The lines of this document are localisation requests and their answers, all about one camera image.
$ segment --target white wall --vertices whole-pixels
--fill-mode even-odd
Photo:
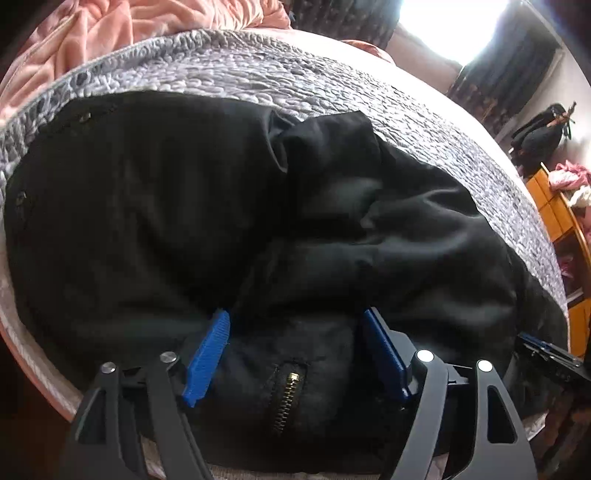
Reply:
[[[452,86],[462,69],[459,63],[435,53],[401,24],[394,30],[386,52],[394,59],[397,67],[443,94]]]
[[[573,101],[577,102],[572,117],[576,124],[571,124],[573,139],[562,140],[553,161],[570,160],[591,168],[591,86],[568,50],[552,75],[521,111],[517,125],[523,125],[552,103],[561,103],[568,109]]]

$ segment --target zipper teeth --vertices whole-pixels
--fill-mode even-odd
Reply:
[[[283,433],[287,419],[290,416],[291,406],[294,402],[294,396],[296,394],[297,385],[300,382],[300,376],[294,372],[290,373],[287,377],[287,383],[283,390],[283,396],[279,403],[279,409],[275,416],[275,422],[273,423],[273,431],[277,435]]]

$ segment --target textured gray blanket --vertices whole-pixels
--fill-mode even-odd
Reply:
[[[39,127],[69,100],[145,89],[246,100],[302,120],[362,111],[387,141],[458,179],[491,227],[566,313],[558,263],[540,216],[477,143],[391,85],[250,32],[197,30],[153,38],[60,79],[0,132],[0,202],[8,177]]]

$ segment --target bright window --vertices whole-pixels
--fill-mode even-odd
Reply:
[[[400,23],[439,55],[468,64],[490,41],[508,0],[404,0]]]

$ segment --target dark floor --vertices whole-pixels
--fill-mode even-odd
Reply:
[[[50,480],[69,428],[0,340],[0,477]]]

